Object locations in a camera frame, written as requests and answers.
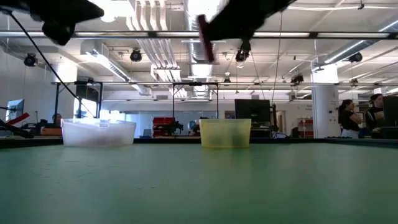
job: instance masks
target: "yellow plastic bin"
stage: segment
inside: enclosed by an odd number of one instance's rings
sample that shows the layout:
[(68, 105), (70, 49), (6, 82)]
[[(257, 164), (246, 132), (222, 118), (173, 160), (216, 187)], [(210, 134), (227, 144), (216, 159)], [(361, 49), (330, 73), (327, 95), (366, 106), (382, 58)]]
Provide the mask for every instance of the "yellow plastic bin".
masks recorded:
[(251, 119), (201, 119), (202, 147), (249, 147)]

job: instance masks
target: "ceiling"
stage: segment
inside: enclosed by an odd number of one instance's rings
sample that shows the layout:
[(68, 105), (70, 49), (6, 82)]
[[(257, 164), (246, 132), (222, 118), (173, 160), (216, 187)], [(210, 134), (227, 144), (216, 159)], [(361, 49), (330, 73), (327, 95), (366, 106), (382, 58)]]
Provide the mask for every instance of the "ceiling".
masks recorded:
[[(298, 0), (292, 6), (297, 7), (350, 7), (358, 6), (359, 0), (317, 0), (316, 4), (310, 0)], [(365, 0), (366, 6), (394, 7), (395, 9), (349, 9), (335, 11), (301, 11), (288, 9), (283, 14), (275, 14), (270, 17), (261, 31), (278, 32), (282, 22), (282, 31), (327, 31), (327, 32), (377, 32), (383, 22), (388, 21), (397, 14), (398, 2), (395, 0)], [(182, 0), (166, 1), (167, 4), (167, 25), (170, 30), (187, 30), (187, 22), (183, 11), (175, 10), (179, 6), (183, 6)], [(22, 22), (28, 30), (40, 30), (41, 23), (34, 22), (29, 16), (17, 14), (17, 18)], [(14, 21), (8, 21), (7, 16), (0, 14), (1, 30), (19, 30)], [(128, 30), (126, 20), (118, 17), (114, 22), (103, 22), (100, 19), (82, 22), (76, 27), (78, 31), (111, 31), (111, 30)], [(0, 44), (5, 45), (6, 40), (0, 39)], [(39, 46), (54, 46), (47, 39), (36, 39)], [(113, 74), (100, 65), (88, 60), (87, 55), (80, 54), (80, 44), (82, 40), (71, 40), (65, 47), (59, 47), (62, 52), (76, 58), (80, 65), (86, 68), (85, 75), (91, 75), (98, 81), (113, 81)], [(133, 48), (140, 47), (135, 39), (108, 39), (102, 41), (110, 50), (110, 57), (116, 61), (123, 69), (128, 71), (135, 80), (144, 82), (153, 82), (150, 76), (151, 62), (146, 57), (145, 52), (141, 62), (131, 62), (129, 55)], [(243, 68), (236, 67), (234, 57), (237, 48), (240, 46), (240, 40), (227, 40), (217, 44), (217, 62), (212, 70), (213, 81), (222, 82), (225, 72), (229, 72), (232, 82), (254, 82), (258, 78), (264, 82), (283, 82), (290, 81), (293, 74), (289, 73), (292, 68), (300, 63), (304, 66), (300, 67), (300, 72), (304, 74), (306, 82), (310, 82), (310, 67), (308, 62), (303, 60), (313, 59), (316, 54), (324, 55), (339, 49), (340, 47), (352, 42), (352, 40), (267, 40), (256, 39), (251, 41), (252, 54), (245, 61)], [(188, 54), (188, 44), (183, 43), (182, 39), (171, 40), (172, 49), (177, 60), (177, 64), (181, 68), (181, 77), (187, 78), (190, 74), (190, 60)], [(10, 51), (15, 54), (23, 55), (26, 53), (27, 47), (32, 47), (27, 39), (10, 39), (8, 43)], [(382, 54), (398, 46), (398, 40), (382, 40), (361, 51), (363, 61)], [(57, 63), (63, 58), (60, 52), (49, 53), (46, 56), (53, 62)], [(377, 71), (378, 69), (398, 62), (398, 50), (392, 50), (390, 53), (382, 57), (361, 63), (360, 66), (353, 63), (341, 62), (339, 66), (338, 78), (341, 82), (347, 81), (349, 78), (357, 75)], [(397, 82), (397, 67), (392, 66), (385, 72), (373, 75), (360, 80), (360, 82)], [(108, 87), (109, 90), (134, 90), (130, 87), (114, 86)]]

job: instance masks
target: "white ceiling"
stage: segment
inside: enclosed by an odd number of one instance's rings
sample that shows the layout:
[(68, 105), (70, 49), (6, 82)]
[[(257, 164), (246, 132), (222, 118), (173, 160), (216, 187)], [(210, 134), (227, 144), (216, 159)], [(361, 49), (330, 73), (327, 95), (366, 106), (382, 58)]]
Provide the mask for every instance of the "white ceiling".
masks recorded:
[[(173, 0), (172, 2), (167, 1), (168, 4), (181, 5), (182, 0)], [(293, 6), (299, 7), (335, 7), (338, 3), (340, 7), (346, 6), (357, 6), (359, 0), (298, 0)], [(398, 7), (396, 0), (365, 0), (364, 3), (368, 6), (386, 6), (386, 7)], [(339, 10), (339, 11), (298, 11), (288, 9), (283, 13), (282, 30), (284, 31), (330, 31), (330, 32), (375, 32), (380, 29), (380, 24), (387, 21), (397, 14), (397, 9), (351, 9), (351, 10)], [(22, 22), (26, 29), (29, 30), (40, 30), (41, 23), (34, 22), (27, 15), (18, 14), (18, 19)], [(269, 18), (260, 30), (279, 31), (281, 14), (275, 14)], [(183, 11), (173, 11), (169, 9), (167, 11), (167, 23), (170, 30), (186, 30), (185, 15)], [(16, 23), (9, 21), (10, 30), (19, 30)], [(8, 29), (8, 20), (5, 15), (0, 15), (0, 29)], [(93, 20), (78, 24), (76, 30), (128, 30), (125, 19), (117, 18), (114, 22), (105, 23), (101, 20)], [(53, 46), (53, 44), (46, 39), (37, 39), (37, 43), (40, 46)], [(125, 70), (131, 72), (131, 75), (136, 80), (142, 80), (146, 82), (152, 82), (153, 79), (149, 75), (150, 62), (149, 59), (144, 55), (143, 59), (139, 63), (131, 62), (129, 54), (132, 52), (134, 47), (139, 47), (137, 40), (134, 39), (110, 39), (103, 41), (106, 46), (111, 50), (111, 57), (117, 61)], [(181, 67), (182, 78), (187, 77), (190, 71), (187, 44), (181, 43), (181, 40), (172, 39), (172, 47), (177, 59), (178, 65)], [(86, 56), (80, 55), (80, 43), (81, 40), (71, 40), (65, 47), (61, 47), (62, 50), (68, 52), (72, 56), (76, 57), (81, 64), (85, 64), (92, 68), (92, 71), (96, 73), (95, 78), (97, 80), (111, 80), (111, 73), (101, 69), (101, 67), (88, 62)], [(276, 74), (276, 59), (278, 54), (279, 40), (252, 40), (252, 57), (250, 57), (244, 68), (237, 69), (234, 61), (234, 55), (236, 49), (240, 46), (240, 40), (227, 40), (225, 43), (218, 44), (218, 61), (217, 65), (214, 66), (213, 75), (216, 77), (215, 80), (221, 82), (224, 78), (225, 72), (231, 73), (232, 81), (234, 82), (236, 77), (239, 82), (251, 82), (257, 79), (256, 69), (258, 75), (262, 81), (273, 82), (275, 75), (276, 80), (282, 82), (282, 76), (288, 74), (289, 70), (294, 68), (296, 65), (301, 63), (300, 60), (305, 60), (315, 55), (314, 40), (281, 40), (279, 53), (281, 57), (278, 64), (278, 72)], [(328, 54), (334, 50), (350, 43), (349, 40), (317, 40), (317, 53)], [(31, 44), (27, 39), (11, 39), (10, 48), (18, 49), (30, 46)], [(395, 46), (398, 46), (397, 40), (383, 40), (369, 48), (361, 51), (364, 58), (367, 60), (375, 55), (381, 54)], [(119, 52), (124, 52), (123, 57), (118, 55)], [(59, 58), (58, 54), (49, 54), (52, 62), (56, 62)], [(390, 63), (398, 62), (398, 51), (393, 51), (375, 60), (372, 60), (364, 65), (353, 69), (349, 69), (350, 65), (341, 67), (339, 69), (340, 81), (345, 81), (356, 75), (360, 75), (365, 72), (377, 70), (383, 66), (389, 65)], [(305, 75), (305, 81), (309, 82), (309, 71), (303, 70)], [(381, 73), (373, 77), (361, 80), (361, 82), (377, 82), (386, 78), (398, 77), (396, 69)]]

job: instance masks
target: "person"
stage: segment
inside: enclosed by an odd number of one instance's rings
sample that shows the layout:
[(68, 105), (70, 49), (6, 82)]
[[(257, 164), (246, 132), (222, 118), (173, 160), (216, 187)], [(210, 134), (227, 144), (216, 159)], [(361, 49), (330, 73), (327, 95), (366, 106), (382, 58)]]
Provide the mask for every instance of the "person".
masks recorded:
[(225, 39), (250, 40), (265, 20), (281, 12), (296, 0), (229, 0), (225, 8), (210, 22), (204, 15), (197, 17), (200, 38), (206, 59), (214, 61), (211, 41)]
[(341, 137), (358, 138), (358, 125), (362, 123), (362, 119), (354, 112), (354, 108), (355, 105), (352, 100), (343, 100), (338, 108), (338, 121), (343, 127)]
[(55, 114), (52, 116), (52, 120), (54, 121), (54, 125), (56, 125), (57, 127), (61, 126), (61, 119), (62, 116), (60, 114)]
[(378, 93), (371, 96), (372, 107), (365, 114), (366, 127), (369, 131), (377, 133), (384, 126), (383, 95)]

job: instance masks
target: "woman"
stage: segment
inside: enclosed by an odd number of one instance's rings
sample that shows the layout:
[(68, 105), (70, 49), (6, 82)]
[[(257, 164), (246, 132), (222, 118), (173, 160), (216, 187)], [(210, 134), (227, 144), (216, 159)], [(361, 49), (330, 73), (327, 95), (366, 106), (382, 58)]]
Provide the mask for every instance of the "woman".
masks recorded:
[(372, 107), (365, 114), (366, 127), (369, 131), (378, 132), (384, 126), (383, 95), (378, 93), (371, 96)]
[(343, 100), (341, 106), (338, 108), (338, 120), (343, 127), (341, 137), (358, 138), (359, 124), (362, 119), (354, 113), (354, 102), (352, 100)]

